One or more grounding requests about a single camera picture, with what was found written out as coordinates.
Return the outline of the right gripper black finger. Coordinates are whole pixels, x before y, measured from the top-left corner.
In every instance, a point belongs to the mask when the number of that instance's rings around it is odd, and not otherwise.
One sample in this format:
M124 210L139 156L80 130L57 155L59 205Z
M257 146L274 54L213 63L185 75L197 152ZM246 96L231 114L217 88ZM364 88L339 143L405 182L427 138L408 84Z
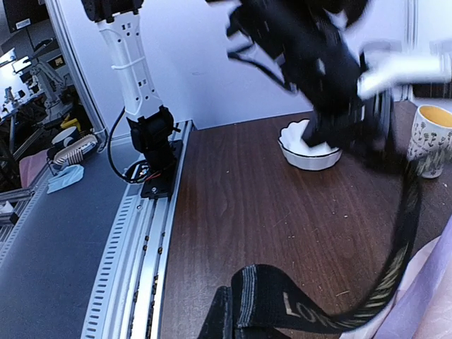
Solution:
M219 287L214 295L198 339L233 339L232 289Z

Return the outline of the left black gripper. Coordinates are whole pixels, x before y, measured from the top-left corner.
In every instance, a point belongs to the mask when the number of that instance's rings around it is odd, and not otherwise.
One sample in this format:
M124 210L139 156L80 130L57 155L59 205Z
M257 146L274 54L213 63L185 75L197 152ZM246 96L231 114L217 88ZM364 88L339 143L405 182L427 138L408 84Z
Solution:
M327 143L358 155L392 149L391 96L388 91L362 99L358 80L368 67L356 60L330 13L345 12L346 24L362 15L366 1L241 1L230 14L227 36L242 33L280 68L282 77L242 57L228 57L264 72L286 91L300 91L314 113L302 140L314 147Z

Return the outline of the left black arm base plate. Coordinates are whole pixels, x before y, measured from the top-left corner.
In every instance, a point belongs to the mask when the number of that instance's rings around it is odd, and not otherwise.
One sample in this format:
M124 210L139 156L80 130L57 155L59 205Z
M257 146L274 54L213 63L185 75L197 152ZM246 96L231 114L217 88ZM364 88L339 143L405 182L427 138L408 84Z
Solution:
M138 184L142 184L141 197L149 199L168 198L174 191L179 160L182 154L183 141L170 141L175 161L164 169L151 170L145 160L139 160L130 166L125 176Z

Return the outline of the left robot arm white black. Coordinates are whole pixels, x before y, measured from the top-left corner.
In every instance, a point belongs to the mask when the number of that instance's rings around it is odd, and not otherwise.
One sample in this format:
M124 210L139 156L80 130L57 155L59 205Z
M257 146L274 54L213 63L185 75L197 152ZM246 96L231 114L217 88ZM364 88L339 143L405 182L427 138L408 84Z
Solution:
M163 105L150 76L139 28L141 1L84 1L89 20L96 23L112 57L134 148L148 163L144 174L126 177L129 183L149 182L168 174L176 157L168 138L174 119ZM363 14L365 1L241 1L229 17L227 36L241 33L250 47L260 47L279 67L277 76L261 72L290 93L302 93L314 107L302 139L310 146L326 142L378 168L384 150L394 149L393 110L389 90L370 98L358 92L368 69L364 57L351 55L331 13L344 12L347 25Z

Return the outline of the purple wrapping paper sheet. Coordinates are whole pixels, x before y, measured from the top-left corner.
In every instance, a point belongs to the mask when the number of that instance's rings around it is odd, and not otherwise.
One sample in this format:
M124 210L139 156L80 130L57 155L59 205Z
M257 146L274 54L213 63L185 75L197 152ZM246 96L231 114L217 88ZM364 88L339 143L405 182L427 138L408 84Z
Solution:
M451 222L410 260L390 304L341 338L451 337Z

